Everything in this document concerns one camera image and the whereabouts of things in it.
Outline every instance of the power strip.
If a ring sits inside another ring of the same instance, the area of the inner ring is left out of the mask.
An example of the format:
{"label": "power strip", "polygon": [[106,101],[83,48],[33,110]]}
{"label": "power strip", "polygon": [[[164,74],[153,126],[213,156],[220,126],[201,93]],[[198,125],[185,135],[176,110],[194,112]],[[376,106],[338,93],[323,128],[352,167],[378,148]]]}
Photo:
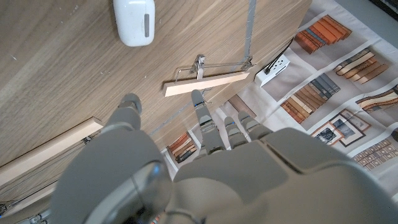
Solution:
{"label": "power strip", "polygon": [[268,74],[265,73],[266,68],[262,69],[259,73],[256,74],[254,82],[262,87],[265,85],[269,80],[273,79],[277,76],[280,72],[286,69],[290,60],[287,59],[285,55],[281,55],[276,61],[275,65],[272,66],[270,72]]}

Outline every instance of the cable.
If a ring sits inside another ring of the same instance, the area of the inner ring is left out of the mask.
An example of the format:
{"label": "cable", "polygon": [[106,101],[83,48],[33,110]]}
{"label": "cable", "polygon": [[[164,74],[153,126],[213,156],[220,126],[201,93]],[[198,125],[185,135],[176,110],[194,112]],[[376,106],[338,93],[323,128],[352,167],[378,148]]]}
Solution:
{"label": "cable", "polygon": [[287,44],[286,48],[269,65],[266,66],[266,69],[264,70],[265,74],[268,75],[268,73],[271,71],[272,66],[274,66],[274,64],[276,63],[276,61],[278,61],[280,56],[282,56],[282,54],[284,54],[285,51],[290,47],[293,40],[294,40],[294,37],[292,38],[292,40],[290,40],[289,44]]}

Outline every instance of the wood grain surface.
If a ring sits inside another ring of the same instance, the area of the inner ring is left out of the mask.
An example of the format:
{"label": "wood grain surface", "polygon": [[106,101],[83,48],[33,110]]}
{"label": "wood grain surface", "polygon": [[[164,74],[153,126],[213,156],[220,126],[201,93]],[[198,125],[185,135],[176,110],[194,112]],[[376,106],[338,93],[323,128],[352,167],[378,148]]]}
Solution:
{"label": "wood grain surface", "polygon": [[[309,4],[257,1],[250,47],[257,65],[247,79],[207,91],[210,111],[252,82],[283,50]],[[142,101],[142,129],[161,149],[195,125],[190,94],[165,98],[162,86],[198,54],[209,64],[244,60],[249,5],[240,0],[155,5],[153,43],[127,47],[118,37],[111,0],[0,2],[0,166],[90,117],[106,122],[130,92]]]}

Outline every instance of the wooden panel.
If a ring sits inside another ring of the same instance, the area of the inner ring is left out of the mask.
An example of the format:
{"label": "wooden panel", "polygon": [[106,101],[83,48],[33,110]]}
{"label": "wooden panel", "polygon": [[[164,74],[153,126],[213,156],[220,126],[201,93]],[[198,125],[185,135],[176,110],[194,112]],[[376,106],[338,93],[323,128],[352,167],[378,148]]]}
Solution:
{"label": "wooden panel", "polygon": [[244,80],[248,75],[248,72],[235,72],[202,78],[200,80],[185,80],[166,83],[163,87],[163,92],[164,96],[174,96],[182,93],[191,93],[193,90],[204,90],[206,88],[213,88],[215,86]]}
{"label": "wooden panel", "polygon": [[10,210],[7,211],[7,213],[4,215],[4,217],[8,217],[12,214],[15,214],[22,209],[28,207],[29,205],[32,205],[33,203],[39,201],[40,199],[49,196],[52,194],[52,192],[55,190],[55,185],[56,182],[44,187],[43,189],[40,189],[39,191],[35,192],[34,194],[24,198],[21,200],[17,205],[12,207]]}
{"label": "wooden panel", "polygon": [[62,153],[83,138],[99,131],[102,127],[101,121],[96,118],[90,118],[2,166],[0,168],[0,187],[51,159],[53,156]]}
{"label": "wooden panel", "polygon": [[[254,62],[292,36],[309,2],[257,2]],[[111,1],[0,3],[0,165],[89,117],[108,120],[129,92],[141,97],[143,130],[160,130],[190,102],[189,94],[162,96],[177,67],[191,65],[198,54],[206,63],[242,60],[246,1],[155,3],[155,39],[134,48],[118,38]]]}
{"label": "wooden panel", "polygon": [[0,189],[0,202],[22,199],[48,184],[59,179],[61,173],[67,165],[82,150],[84,143],[78,143],[68,151],[48,161],[31,172],[13,180],[8,185]]}

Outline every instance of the picture frame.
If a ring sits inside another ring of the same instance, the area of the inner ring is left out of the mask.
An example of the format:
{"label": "picture frame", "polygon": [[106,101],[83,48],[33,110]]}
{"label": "picture frame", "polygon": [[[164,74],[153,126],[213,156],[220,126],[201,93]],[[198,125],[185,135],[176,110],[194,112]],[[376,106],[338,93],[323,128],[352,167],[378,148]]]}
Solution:
{"label": "picture frame", "polygon": [[342,110],[340,114],[362,132],[368,130],[371,127],[371,125],[368,122],[364,121],[363,119],[356,116],[353,112],[347,109]]}
{"label": "picture frame", "polygon": [[341,114],[338,114],[332,118],[330,123],[342,133],[343,138],[339,139],[339,141],[342,143],[342,145],[344,145],[344,147],[348,147],[352,143],[366,136],[361,130],[359,130]]}
{"label": "picture frame", "polygon": [[311,136],[329,146],[336,144],[336,142],[344,137],[343,133],[336,129],[330,121],[319,127]]}

